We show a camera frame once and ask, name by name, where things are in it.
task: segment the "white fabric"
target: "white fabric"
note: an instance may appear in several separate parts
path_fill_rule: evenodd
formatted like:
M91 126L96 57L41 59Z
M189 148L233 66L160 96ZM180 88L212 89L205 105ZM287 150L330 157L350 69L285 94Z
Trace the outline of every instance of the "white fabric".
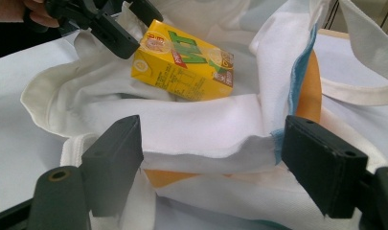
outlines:
M83 153L98 140L99 136L93 133L69 138L62 147L60 166L80 166Z
M35 126L20 96L40 71L78 59L71 38L0 58L0 211L32 197L38 177L58 166L62 138Z
M130 60L113 57L83 35L76 42L81 47L80 60L40 73L23 92L22 102L34 122L70 137L65 152L71 152L80 149L72 138L102 134L116 120L139 114L143 169L206 173L157 189L157 194L224 214L277 221L291 229L355 229L358 214L353 219L319 218L293 176L283 165L275 166L276 144L270 134L284 126L294 63L306 50L311 29L321 25L329 1L289 0L268 9L264 2L245 0L153 3L167 23L235 54L232 97L181 103L132 79ZM142 34L140 24L125 22L128 31ZM125 95L138 98L123 99ZM386 164L379 151L352 128L331 115L324 118L331 130L373 158L371 170ZM145 185L136 183L146 191L142 194L152 195ZM152 206L147 205L146 211L131 209L152 219L147 211Z
M154 229L155 202L155 191L144 172L137 172L119 222L121 229Z
M388 35L352 1L339 1L348 25L355 57L388 80ZM339 101L358 105L387 105L388 85L358 87L322 80L323 93Z

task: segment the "drink carton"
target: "drink carton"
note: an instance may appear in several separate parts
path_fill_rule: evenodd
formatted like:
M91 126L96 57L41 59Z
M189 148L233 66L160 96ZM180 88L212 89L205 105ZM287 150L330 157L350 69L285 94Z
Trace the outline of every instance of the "drink carton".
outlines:
M134 54L131 76L190 101L227 97L233 55L154 20Z

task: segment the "blue fabric edge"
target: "blue fabric edge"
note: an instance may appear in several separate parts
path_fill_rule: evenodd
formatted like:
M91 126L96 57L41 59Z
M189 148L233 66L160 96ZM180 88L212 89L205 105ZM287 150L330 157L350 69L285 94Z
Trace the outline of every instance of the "blue fabric edge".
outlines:
M301 86L304 82L305 73L307 72L310 53L312 52L313 45L315 44L317 35L317 24L315 24L310 31L310 37L307 47L304 52L295 60L295 63L291 71L291 83L289 88L288 104L289 115L294 115L296 108L298 107L299 97L301 94ZM275 149L275 163L278 165L281 162L281 150L283 148L284 141L284 129L277 129L271 132L274 139Z
M317 34L317 25L315 24L310 31L310 37L304 52L295 60L291 71L291 83L289 87L289 115L294 115L298 107L299 97L301 94L302 82L304 82L305 73L307 72L310 53L315 44Z

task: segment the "table surface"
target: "table surface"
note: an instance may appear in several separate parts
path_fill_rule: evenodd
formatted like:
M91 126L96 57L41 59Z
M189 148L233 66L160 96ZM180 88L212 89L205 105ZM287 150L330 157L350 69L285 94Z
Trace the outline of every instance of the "table surface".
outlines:
M0 212L32 197L38 177L59 164L62 140L36 127L19 99L26 83L38 72L78 58L72 45L75 35L71 34L68 37L0 58ZM346 34L320 31L315 44L318 59L324 54L323 50L329 43L335 43L339 49L343 49L342 46L348 44L347 38ZM322 61L320 68L322 76L325 77L329 71L328 68L331 67ZM375 81L376 84L386 82L386 80ZM373 85L373 81L359 83ZM365 121L364 119L375 119L378 113L388 114L388 106L362 110L327 98L324 98L324 105L330 106L336 115L365 137L373 140L373 143L388 157L388 139L377 138L376 133L373 132L373 130L388 132L388 121L386 123L378 121L375 124L364 126L361 124ZM356 119L354 114L362 114L362 120ZM29 145L29 140L34 140L34 144ZM164 212L190 209L184 204L164 198L159 199L159 206L165 210ZM207 211L193 208L190 212L201 213L199 215L201 219L217 219L217 214L206 213ZM183 215L181 217L187 221L194 219ZM248 224L250 224L249 227L245 229L260 229L256 223Z

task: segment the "screw hole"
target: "screw hole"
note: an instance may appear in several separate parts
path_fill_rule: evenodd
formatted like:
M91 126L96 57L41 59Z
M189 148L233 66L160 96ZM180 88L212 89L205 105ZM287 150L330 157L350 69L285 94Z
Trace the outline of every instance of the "screw hole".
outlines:
M56 171L56 172L53 172L50 174L50 176L48 177L48 179L50 181L53 181L53 182L57 182L57 181L60 181L60 180L63 180L65 179L66 177L69 176L69 171Z
M348 155L348 156L351 156L351 157L356 156L356 154L354 152L352 152L352 151L346 151L345 154Z

